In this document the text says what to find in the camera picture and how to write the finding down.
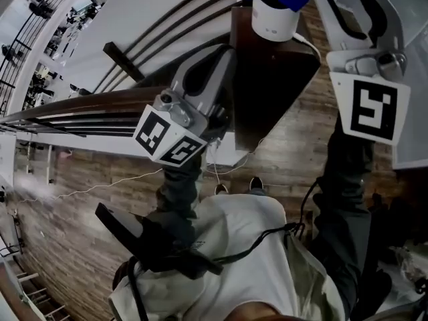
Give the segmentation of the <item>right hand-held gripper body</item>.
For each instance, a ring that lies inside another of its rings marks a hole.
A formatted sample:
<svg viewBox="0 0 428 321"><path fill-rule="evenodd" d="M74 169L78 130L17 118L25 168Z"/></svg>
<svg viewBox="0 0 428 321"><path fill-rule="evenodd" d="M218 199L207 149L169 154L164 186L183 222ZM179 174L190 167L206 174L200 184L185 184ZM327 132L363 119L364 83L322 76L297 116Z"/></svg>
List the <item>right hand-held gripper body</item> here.
<svg viewBox="0 0 428 321"><path fill-rule="evenodd" d="M396 145L405 124L411 88L403 83L403 51L332 51L326 56L345 134Z"/></svg>

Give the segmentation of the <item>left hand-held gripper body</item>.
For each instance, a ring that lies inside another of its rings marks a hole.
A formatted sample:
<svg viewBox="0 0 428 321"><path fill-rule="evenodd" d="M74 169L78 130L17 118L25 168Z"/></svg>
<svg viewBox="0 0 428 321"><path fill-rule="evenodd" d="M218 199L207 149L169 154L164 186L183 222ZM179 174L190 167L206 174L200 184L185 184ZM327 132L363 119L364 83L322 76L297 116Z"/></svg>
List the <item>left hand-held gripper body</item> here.
<svg viewBox="0 0 428 321"><path fill-rule="evenodd" d="M201 105L194 108L178 93L164 90L145 107L133 139L152 162L181 167L209 142L222 137L230 122L230 115L219 104L205 115Z"/></svg>

